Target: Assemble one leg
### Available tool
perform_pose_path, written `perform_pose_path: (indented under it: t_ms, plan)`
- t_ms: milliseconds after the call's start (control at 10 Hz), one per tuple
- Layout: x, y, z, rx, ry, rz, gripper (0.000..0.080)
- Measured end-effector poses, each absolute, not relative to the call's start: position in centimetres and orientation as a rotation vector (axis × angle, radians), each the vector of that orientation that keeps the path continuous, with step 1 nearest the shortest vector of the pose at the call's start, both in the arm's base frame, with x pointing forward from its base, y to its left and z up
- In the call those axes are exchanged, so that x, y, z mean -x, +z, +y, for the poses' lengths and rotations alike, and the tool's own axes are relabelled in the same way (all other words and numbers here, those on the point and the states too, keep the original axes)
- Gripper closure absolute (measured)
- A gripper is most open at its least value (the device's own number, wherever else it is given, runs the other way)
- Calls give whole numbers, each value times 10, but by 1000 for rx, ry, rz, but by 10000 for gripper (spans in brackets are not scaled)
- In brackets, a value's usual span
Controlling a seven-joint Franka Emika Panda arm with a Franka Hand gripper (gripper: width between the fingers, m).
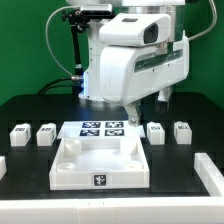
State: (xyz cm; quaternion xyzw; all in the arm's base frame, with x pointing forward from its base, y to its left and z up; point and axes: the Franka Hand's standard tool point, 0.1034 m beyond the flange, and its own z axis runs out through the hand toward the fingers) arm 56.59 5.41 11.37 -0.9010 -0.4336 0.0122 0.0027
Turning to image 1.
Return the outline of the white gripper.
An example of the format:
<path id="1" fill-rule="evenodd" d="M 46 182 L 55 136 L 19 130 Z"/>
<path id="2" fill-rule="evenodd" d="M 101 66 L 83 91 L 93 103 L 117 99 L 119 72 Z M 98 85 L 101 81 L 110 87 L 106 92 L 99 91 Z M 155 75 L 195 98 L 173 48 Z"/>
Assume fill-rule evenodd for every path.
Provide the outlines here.
<path id="1" fill-rule="evenodd" d="M 189 43 L 186 37 L 174 42 L 167 54 L 157 55 L 156 50 L 155 46 L 107 46 L 101 53 L 101 96 L 106 102 L 126 105 L 128 123 L 133 127 L 140 125 L 141 112 L 136 100 L 160 90 L 155 110 L 165 113 L 172 95 L 172 88 L 168 86 L 188 75 Z"/>

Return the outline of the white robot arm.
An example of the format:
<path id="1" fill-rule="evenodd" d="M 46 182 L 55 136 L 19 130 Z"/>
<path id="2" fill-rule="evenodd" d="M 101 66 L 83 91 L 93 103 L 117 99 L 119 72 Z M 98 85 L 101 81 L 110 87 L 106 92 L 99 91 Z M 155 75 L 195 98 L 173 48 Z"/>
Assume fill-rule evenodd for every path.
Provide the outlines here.
<path id="1" fill-rule="evenodd" d="M 82 101 L 122 106 L 140 124 L 140 100 L 153 93 L 167 105 L 171 86 L 189 71 L 183 30 L 185 0 L 65 0 L 74 24 L 88 28 L 89 67 Z"/>

